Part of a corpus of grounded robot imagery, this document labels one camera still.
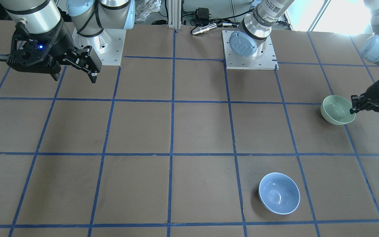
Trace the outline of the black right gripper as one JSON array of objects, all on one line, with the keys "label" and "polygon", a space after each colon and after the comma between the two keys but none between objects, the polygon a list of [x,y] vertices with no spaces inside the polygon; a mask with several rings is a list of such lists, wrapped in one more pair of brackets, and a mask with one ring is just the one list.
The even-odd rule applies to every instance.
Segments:
[{"label": "black right gripper", "polygon": [[91,83],[96,83],[102,62],[93,47],[75,49],[72,36],[65,23],[57,23],[48,32],[33,34],[25,23],[16,23],[12,36],[11,51],[0,55],[0,62],[6,63],[18,72],[49,74],[54,81],[61,78],[59,60],[87,74]]}]

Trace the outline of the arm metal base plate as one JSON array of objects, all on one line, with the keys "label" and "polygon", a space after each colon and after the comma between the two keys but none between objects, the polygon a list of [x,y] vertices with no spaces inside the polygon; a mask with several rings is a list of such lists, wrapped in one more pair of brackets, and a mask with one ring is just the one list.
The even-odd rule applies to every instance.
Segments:
[{"label": "arm metal base plate", "polygon": [[278,70],[271,37],[259,44],[240,31],[222,31],[226,69]]},{"label": "arm metal base plate", "polygon": [[79,49],[92,46],[103,66],[120,66],[126,32],[124,29],[104,29],[99,36],[87,38],[77,34],[74,29],[72,38]]}]

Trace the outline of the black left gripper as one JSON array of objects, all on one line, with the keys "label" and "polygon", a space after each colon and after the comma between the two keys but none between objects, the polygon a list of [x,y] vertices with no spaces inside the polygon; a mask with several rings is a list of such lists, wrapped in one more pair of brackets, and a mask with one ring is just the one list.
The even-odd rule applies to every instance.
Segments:
[{"label": "black left gripper", "polygon": [[379,80],[371,85],[362,95],[351,96],[352,107],[350,114],[357,114],[360,111],[374,111],[379,113]]}]

